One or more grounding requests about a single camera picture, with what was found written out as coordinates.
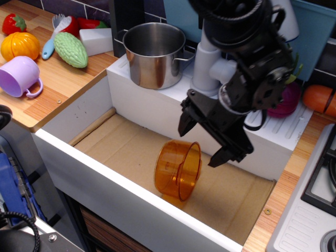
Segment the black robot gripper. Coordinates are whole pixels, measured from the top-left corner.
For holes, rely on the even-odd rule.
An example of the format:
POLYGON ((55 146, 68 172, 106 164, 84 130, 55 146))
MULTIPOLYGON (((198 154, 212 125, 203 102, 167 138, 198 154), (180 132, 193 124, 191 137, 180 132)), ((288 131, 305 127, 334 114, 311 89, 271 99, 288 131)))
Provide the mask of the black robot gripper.
POLYGON ((210 158, 209 166, 218 167, 229 160, 240 162, 254 151, 245 129, 261 128, 246 125, 247 115, 260 110, 261 121, 265 122, 267 110, 282 101, 285 82, 285 68, 276 68, 256 80, 237 70, 230 81, 220 87, 217 99, 189 89, 181 103, 179 135, 185 136, 200 124, 221 145, 210 158))

